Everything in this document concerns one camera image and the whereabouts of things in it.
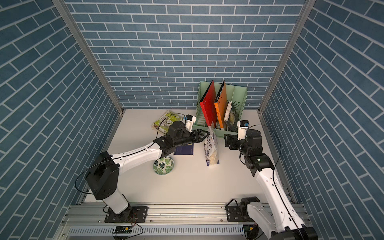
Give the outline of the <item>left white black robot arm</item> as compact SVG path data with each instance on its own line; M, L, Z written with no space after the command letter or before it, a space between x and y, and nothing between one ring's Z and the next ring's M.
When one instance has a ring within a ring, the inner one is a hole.
M85 171L85 180L95 199L103 201L116 215L129 213L131 205L118 189L119 176L146 162L168 157L179 146L201 143L210 135L202 129L193 130L192 125L190 121L175 121L165 135L151 144L122 154L99 154Z

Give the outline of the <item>green leaf pattern bowl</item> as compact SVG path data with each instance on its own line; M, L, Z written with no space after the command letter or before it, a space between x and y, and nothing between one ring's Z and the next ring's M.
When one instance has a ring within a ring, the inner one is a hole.
M174 166L174 159L171 156L168 156L155 160L153 170L158 175L167 175L174 169Z

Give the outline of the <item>white purple oats bag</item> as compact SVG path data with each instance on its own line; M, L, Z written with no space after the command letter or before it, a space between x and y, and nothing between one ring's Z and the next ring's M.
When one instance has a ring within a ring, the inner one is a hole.
M204 140L204 151L207 166L219 164L218 141L215 132L211 127L208 127L209 135Z

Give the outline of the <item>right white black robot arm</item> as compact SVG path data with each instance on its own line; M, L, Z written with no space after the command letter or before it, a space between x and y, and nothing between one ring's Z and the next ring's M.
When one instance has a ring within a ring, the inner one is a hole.
M238 150L244 156L247 169L260 185L272 210L271 215L264 211L256 197L243 198L240 202L242 217L254 221L270 240L317 240L316 230L306 226L297 214L275 175L275 165L263 153L260 131L246 130L239 137L225 134L224 139L225 147Z

